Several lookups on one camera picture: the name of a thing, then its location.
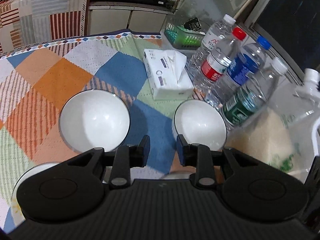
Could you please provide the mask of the white bowl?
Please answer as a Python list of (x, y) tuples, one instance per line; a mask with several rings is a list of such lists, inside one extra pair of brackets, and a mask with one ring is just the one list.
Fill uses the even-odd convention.
[(176, 109), (171, 124), (176, 139), (183, 135), (188, 144), (206, 145), (221, 150), (227, 139), (226, 124), (220, 113), (201, 100), (185, 100)]
[(115, 150), (130, 130), (127, 105), (111, 92), (92, 89), (71, 97), (59, 116), (59, 132), (66, 145), (85, 152), (95, 147)]

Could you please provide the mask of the white sun plate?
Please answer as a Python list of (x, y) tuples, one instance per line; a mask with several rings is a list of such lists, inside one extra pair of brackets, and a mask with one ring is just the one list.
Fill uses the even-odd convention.
[(96, 211), (106, 196), (106, 167), (47, 163), (24, 174), (17, 202), (26, 220), (40, 224), (67, 224)]

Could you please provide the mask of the green label water bottle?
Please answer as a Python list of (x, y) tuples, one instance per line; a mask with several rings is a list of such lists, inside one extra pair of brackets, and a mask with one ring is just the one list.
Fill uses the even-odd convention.
[(242, 126), (257, 114), (276, 90), (280, 77), (287, 72), (287, 66), (275, 57), (270, 65), (257, 71), (223, 105), (221, 114), (230, 129)]

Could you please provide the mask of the red label water bottle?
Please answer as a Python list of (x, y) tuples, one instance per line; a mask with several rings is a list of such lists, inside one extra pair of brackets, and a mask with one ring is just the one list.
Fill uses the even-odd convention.
[(232, 33), (217, 42), (193, 79), (195, 89), (205, 96), (213, 84), (225, 74), (226, 69), (240, 51), (246, 33), (235, 27)]

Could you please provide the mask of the white tissue pack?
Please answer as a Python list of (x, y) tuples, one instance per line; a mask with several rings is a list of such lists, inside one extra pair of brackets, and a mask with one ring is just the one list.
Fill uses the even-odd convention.
[(177, 50), (144, 49), (143, 62), (154, 100), (185, 100), (194, 90), (185, 70), (187, 57)]

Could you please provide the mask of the blue label water bottle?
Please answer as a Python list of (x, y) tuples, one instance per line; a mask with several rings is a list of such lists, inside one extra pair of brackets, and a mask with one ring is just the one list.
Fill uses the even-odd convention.
[(213, 84), (205, 102), (215, 108), (220, 108), (235, 91), (252, 75), (264, 67), (270, 43), (263, 36), (257, 41), (243, 46), (231, 62), (225, 74)]

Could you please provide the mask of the white cap water bottle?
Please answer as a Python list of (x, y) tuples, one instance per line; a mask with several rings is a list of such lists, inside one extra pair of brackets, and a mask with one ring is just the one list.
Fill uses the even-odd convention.
[(201, 41), (200, 47), (195, 51), (195, 53), (192, 55), (191, 59), (185, 66), (191, 80), (195, 77), (198, 70), (200, 69), (214, 46), (217, 44), (217, 42), (231, 34), (232, 28), (235, 23), (236, 20), (232, 18), (232, 16), (225, 14), (225, 16), (221, 20), (214, 22), (210, 26)]

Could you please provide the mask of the green plastic basket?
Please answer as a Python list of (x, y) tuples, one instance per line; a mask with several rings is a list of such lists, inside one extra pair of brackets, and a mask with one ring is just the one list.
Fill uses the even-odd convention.
[(205, 36), (202, 31), (188, 30), (173, 17), (166, 19), (163, 31), (165, 37), (175, 49), (196, 50)]

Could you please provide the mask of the patchwork tablecloth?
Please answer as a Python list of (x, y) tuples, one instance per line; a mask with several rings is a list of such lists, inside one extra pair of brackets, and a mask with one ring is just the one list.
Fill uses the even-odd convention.
[(58, 164), (43, 164), (24, 174), (16, 200), (24, 221), (7, 239), (220, 239), (228, 212), (218, 200), (213, 158), (219, 151), (189, 144), (187, 130), (213, 131), (216, 147), (226, 135), (221, 115), (200, 100), (176, 109), (173, 128), (187, 179), (132, 179), (145, 167), (153, 143), (145, 134), (137, 145), (124, 140), (144, 128), (127, 105), (105, 90), (82, 91), (64, 105), (59, 129), (80, 154)]

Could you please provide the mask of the striped counter cloth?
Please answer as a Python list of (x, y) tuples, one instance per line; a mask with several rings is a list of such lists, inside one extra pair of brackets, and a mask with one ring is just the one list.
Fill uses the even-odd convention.
[(84, 36), (89, 0), (2, 0), (1, 54)]

